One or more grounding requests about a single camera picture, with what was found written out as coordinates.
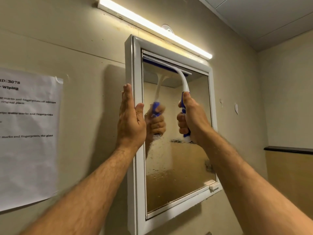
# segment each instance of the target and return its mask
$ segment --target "white mirror frame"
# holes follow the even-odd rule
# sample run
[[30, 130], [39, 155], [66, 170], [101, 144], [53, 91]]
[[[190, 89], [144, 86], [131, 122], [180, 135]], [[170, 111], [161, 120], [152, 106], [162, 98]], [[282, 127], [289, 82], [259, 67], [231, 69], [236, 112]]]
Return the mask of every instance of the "white mirror frame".
[[[131, 35], [125, 42], [125, 69], [126, 83], [130, 83], [132, 85], [135, 105], [143, 102], [143, 53], [208, 76], [211, 120], [214, 130], [217, 131], [212, 68]], [[221, 184], [219, 184], [218, 188], [214, 190], [211, 190], [209, 186], [206, 186], [158, 209], [157, 213], [153, 212], [154, 214], [152, 216], [151, 214], [147, 216], [145, 163], [143, 145], [137, 151], [133, 163], [131, 163], [127, 173], [128, 230], [132, 235], [144, 235], [222, 190]]]

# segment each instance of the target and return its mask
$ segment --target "white ceiling tile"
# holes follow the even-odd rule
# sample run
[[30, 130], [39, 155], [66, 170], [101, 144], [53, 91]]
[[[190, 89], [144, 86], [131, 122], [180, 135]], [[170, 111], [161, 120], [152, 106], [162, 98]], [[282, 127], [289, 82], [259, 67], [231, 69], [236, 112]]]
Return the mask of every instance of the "white ceiling tile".
[[254, 41], [313, 12], [313, 0], [226, 0], [216, 10]]
[[206, 0], [214, 8], [218, 7], [225, 0]]
[[313, 13], [253, 41], [252, 47], [256, 51], [261, 51], [311, 29], [313, 29]]

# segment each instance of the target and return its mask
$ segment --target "mirror surface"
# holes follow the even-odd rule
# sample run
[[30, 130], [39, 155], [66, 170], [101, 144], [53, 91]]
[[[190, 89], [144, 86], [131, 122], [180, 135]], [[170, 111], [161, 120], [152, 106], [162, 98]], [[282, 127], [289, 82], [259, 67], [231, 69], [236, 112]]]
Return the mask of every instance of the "mirror surface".
[[[205, 110], [211, 122], [208, 77], [200, 73], [178, 67], [192, 73], [186, 77], [190, 94]], [[159, 91], [160, 102], [166, 123], [154, 124], [151, 115], [159, 79], [163, 79]], [[216, 181], [215, 173], [206, 169], [208, 157], [195, 144], [185, 143], [179, 133], [177, 114], [181, 112], [178, 102], [182, 95], [180, 76], [160, 65], [143, 62], [143, 92], [145, 120], [147, 122], [146, 154], [146, 195], [147, 212], [178, 200], [205, 186], [204, 182]], [[160, 128], [162, 135], [153, 136], [152, 129]]]

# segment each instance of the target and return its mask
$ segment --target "light fixture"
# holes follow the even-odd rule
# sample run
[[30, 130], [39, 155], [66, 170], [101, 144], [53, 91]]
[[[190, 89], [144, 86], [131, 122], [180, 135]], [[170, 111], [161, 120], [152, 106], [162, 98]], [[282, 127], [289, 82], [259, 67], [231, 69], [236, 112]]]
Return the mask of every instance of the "light fixture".
[[198, 55], [204, 59], [211, 59], [212, 55], [207, 53], [206, 51], [200, 49], [199, 47], [193, 45], [192, 43], [183, 40], [182, 38], [166, 31], [165, 29], [159, 27], [158, 25], [146, 20], [145, 18], [135, 14], [134, 12], [120, 6], [119, 4], [111, 1], [111, 0], [99, 0], [98, 8], [117, 16], [135, 26], [138, 26], [148, 32], [151, 32], [167, 41], [188, 50], [195, 55]]

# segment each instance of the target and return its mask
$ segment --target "paper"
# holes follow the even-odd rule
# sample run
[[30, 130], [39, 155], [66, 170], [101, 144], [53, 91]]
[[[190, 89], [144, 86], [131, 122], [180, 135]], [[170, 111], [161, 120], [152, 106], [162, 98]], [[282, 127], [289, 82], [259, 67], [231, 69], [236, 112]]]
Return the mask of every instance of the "paper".
[[57, 191], [63, 80], [0, 68], [0, 211]]

